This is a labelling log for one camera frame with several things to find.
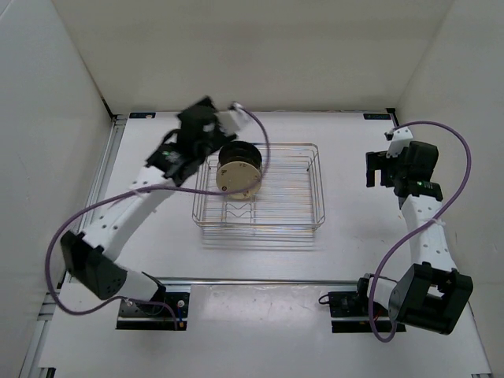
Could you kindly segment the black plate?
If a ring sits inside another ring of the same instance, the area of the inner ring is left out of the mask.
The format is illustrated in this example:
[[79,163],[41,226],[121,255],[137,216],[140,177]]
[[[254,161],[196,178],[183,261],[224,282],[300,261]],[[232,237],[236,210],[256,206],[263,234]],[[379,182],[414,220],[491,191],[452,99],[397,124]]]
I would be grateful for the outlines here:
[[252,143],[245,141],[232,141],[225,144],[219,151],[218,161],[220,165],[234,161],[251,164],[256,169],[262,165],[262,155],[259,149]]

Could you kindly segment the cream floral plate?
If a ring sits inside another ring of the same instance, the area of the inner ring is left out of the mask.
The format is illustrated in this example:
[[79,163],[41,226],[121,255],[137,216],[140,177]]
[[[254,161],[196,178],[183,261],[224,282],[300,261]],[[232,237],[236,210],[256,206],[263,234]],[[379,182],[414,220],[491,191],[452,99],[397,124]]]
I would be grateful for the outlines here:
[[248,200],[261,189],[261,166],[258,168],[245,161],[230,161],[219,164],[216,185],[220,192],[233,200]]

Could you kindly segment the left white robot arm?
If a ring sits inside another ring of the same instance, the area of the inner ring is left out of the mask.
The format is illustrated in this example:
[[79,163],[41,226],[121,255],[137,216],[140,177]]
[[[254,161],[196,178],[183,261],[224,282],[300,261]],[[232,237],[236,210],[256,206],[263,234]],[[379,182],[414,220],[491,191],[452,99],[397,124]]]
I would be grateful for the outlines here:
[[210,97],[178,113],[178,128],[168,132],[132,181],[129,195],[116,198],[83,231],[67,231],[61,249],[69,273],[101,300],[122,297],[148,315],[165,306],[165,288],[152,276],[117,264],[137,228],[176,189],[198,171],[208,156],[236,139],[243,123],[238,106],[219,111]]

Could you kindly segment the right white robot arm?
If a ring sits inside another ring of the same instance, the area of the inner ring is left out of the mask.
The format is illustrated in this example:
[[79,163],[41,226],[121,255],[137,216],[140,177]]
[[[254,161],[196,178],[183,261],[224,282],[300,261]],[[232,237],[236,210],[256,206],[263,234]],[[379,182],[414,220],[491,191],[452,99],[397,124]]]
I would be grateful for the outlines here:
[[392,142],[387,150],[366,154],[366,185],[391,187],[408,233],[393,247],[409,244],[411,266],[398,281],[382,276],[381,261],[367,287],[354,294],[354,307],[369,315],[372,332],[383,343],[399,325],[449,335],[473,292],[470,276],[458,271],[448,249],[440,219],[443,193],[432,174],[438,161],[436,146],[418,141]]

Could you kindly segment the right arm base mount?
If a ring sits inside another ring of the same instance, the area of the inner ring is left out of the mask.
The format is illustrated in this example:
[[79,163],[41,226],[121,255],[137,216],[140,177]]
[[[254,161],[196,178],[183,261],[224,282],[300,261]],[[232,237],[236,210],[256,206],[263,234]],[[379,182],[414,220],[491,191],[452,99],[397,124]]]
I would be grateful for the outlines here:
[[[318,304],[328,307],[333,334],[372,333],[368,298],[372,278],[365,276],[358,281],[322,281],[327,285]],[[388,308],[380,303],[373,303],[372,318],[382,337],[394,330],[406,331],[404,325],[396,325],[394,328]]]

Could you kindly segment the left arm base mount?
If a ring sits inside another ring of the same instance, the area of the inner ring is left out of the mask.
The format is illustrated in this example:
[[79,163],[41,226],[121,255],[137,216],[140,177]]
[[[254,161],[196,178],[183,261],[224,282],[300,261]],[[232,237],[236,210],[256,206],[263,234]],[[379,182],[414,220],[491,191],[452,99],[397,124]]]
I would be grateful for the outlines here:
[[190,287],[165,284],[161,281],[157,284],[164,288],[164,291],[154,298],[160,305],[122,302],[117,312],[117,330],[170,332],[187,330]]

